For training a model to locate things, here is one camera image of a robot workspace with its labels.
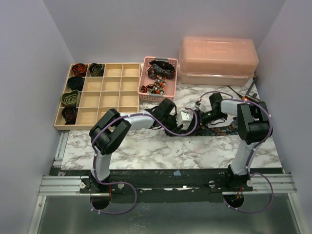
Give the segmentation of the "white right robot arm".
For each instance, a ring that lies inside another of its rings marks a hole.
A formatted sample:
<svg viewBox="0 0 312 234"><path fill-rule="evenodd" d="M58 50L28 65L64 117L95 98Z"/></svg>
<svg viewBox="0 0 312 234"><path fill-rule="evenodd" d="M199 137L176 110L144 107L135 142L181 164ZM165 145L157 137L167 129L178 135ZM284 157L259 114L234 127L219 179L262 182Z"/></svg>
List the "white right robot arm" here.
<svg viewBox="0 0 312 234"><path fill-rule="evenodd" d="M207 125L226 115L236 116L237 132L241 139L236 156L230 165L232 175L225 177L224 185L235 191L242 185L239 176L250 173L256 149L273 133L273 124L267 105L261 100L235 99L225 92L210 91L202 94L195 103L198 124Z"/></svg>

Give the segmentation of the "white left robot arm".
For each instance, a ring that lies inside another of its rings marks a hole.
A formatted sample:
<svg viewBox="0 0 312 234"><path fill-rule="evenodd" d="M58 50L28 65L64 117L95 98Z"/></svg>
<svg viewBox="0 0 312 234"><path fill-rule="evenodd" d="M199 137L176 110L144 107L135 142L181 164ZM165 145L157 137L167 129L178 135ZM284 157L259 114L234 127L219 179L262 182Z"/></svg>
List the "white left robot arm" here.
<svg viewBox="0 0 312 234"><path fill-rule="evenodd" d="M98 193L107 189L112 153L119 148L129 131L162 128L167 135L174 136L179 131L176 117L176 105L167 98L140 113L126 114L110 109L104 114L89 132L95 152L91 169L94 177L92 188Z"/></svg>

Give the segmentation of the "navy floral tie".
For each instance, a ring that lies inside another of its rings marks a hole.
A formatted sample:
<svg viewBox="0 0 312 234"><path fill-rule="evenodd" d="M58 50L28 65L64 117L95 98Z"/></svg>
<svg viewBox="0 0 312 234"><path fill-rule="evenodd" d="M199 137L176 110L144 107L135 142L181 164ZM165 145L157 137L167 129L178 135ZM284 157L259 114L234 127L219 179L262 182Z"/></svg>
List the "navy floral tie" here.
<svg viewBox="0 0 312 234"><path fill-rule="evenodd" d="M233 120L229 125L220 127L201 125L198 119L196 129L189 136L218 137L231 135L238 135L237 117L233 117Z"/></svg>

